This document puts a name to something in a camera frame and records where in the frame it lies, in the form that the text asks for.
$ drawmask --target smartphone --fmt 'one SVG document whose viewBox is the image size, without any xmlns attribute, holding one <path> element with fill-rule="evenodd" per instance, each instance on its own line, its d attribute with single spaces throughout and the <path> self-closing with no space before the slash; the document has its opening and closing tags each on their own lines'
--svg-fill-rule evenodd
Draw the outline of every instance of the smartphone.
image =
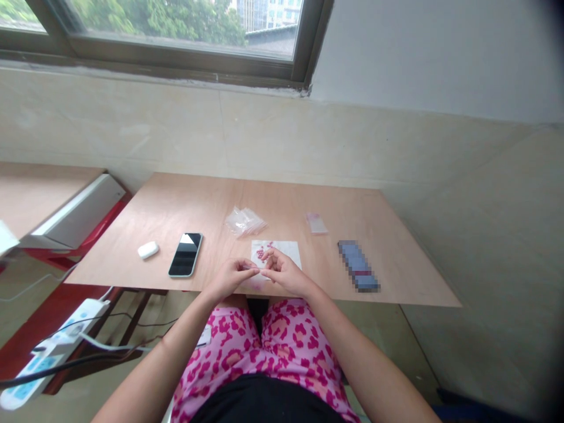
<svg viewBox="0 0 564 423">
<path fill-rule="evenodd" d="M 339 241 L 337 245 L 357 291 L 378 292 L 378 280 L 356 241 Z"/>
<path fill-rule="evenodd" d="M 185 233 L 180 237 L 178 248 L 169 269 L 170 277 L 190 277 L 196 268 L 196 260 L 204 235 Z"/>
</svg>

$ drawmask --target building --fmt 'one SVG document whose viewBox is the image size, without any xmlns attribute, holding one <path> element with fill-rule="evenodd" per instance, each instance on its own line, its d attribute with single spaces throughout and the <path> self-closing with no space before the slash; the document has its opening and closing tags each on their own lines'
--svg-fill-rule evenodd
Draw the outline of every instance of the building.
<svg viewBox="0 0 564 423">
<path fill-rule="evenodd" d="M 300 20 L 303 0 L 268 0 L 266 28 L 295 25 Z"/>
<path fill-rule="evenodd" d="M 236 4 L 245 32 L 260 31 L 267 26 L 269 0 L 232 0 Z"/>
<path fill-rule="evenodd" d="M 298 25 L 285 25 L 278 28 L 263 29 L 245 35 L 247 47 L 251 50 L 265 51 L 281 56 L 292 57 L 296 45 Z"/>
</svg>

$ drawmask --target window frame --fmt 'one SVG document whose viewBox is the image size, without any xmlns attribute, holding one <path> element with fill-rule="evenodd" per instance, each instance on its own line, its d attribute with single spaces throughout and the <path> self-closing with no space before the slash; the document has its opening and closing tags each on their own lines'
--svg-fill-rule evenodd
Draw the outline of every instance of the window frame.
<svg viewBox="0 0 564 423">
<path fill-rule="evenodd" d="M 26 0 L 47 33 L 0 28 L 0 59 L 167 79 L 308 90 L 334 0 L 304 0 L 293 61 L 229 48 L 143 44 L 81 34 L 64 0 Z"/>
</svg>

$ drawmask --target power strip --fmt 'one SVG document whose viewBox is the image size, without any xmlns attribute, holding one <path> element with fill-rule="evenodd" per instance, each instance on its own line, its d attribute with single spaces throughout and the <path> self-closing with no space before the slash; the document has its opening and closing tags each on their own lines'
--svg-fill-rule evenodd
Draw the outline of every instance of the power strip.
<svg viewBox="0 0 564 423">
<path fill-rule="evenodd" d="M 90 328 L 96 323 L 96 320 L 87 320 L 76 324 L 73 323 L 79 320 L 102 316 L 108 309 L 109 304 L 109 301 L 93 300 L 92 298 L 85 299 L 59 329 L 68 325 L 71 326 L 39 343 L 34 349 L 38 347 L 44 347 L 45 349 L 40 352 L 31 352 L 34 357 L 18 374 L 18 377 L 47 370 L 64 363 L 82 341 L 80 334 L 87 334 Z M 0 395 L 0 407 L 7 410 L 15 410 L 23 406 L 23 404 L 28 402 L 31 398 L 42 393 L 53 376 L 54 375 L 47 376 L 5 390 L 2 395 Z"/>
</svg>

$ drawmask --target tiled wall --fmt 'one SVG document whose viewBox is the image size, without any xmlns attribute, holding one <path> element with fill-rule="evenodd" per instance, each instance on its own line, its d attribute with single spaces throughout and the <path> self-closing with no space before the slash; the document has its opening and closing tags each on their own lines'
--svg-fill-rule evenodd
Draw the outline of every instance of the tiled wall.
<svg viewBox="0 0 564 423">
<path fill-rule="evenodd" d="M 469 117 L 0 69 L 0 160 L 384 191 L 465 308 L 406 307 L 446 388 L 533 413 L 562 291 L 563 136 Z"/>
<path fill-rule="evenodd" d="M 213 89 L 0 69 L 0 157 L 382 188 L 403 214 L 531 128 Z"/>
</svg>

